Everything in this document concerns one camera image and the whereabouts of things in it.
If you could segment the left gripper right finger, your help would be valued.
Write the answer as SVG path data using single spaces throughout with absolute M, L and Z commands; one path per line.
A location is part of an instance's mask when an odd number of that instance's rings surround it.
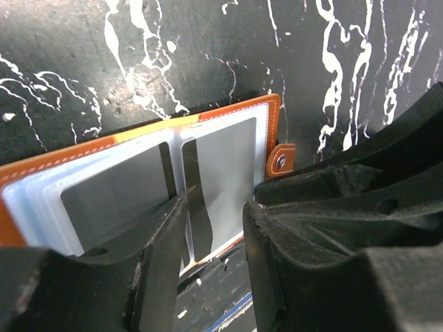
M 272 214 L 243 226 L 258 331 L 441 331 L 442 229 Z

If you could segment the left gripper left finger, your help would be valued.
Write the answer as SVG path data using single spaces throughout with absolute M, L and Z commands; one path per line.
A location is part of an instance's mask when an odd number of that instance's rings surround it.
M 187 200 L 81 257 L 1 249 L 2 331 L 171 331 Z

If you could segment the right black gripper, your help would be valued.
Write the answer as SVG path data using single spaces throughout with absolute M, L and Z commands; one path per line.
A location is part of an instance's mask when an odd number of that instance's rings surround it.
M 442 83 L 391 125 L 321 163 L 257 186 L 288 254 L 353 256 L 442 237 Z

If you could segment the brown leather card holder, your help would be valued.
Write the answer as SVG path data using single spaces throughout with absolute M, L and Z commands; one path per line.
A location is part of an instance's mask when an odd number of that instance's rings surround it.
M 147 124 L 1 167 L 1 245 L 80 256 L 187 194 L 182 271 L 243 239 L 257 185 L 293 169 L 277 94 Z

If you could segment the grey card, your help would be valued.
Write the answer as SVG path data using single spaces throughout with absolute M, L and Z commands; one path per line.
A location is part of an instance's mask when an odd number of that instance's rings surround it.
M 84 251 L 132 228 L 177 195 L 166 142 L 84 180 L 61 200 Z
M 255 130 L 255 118 L 221 129 L 200 126 L 181 146 L 195 261 L 242 231 L 243 204 L 254 184 Z

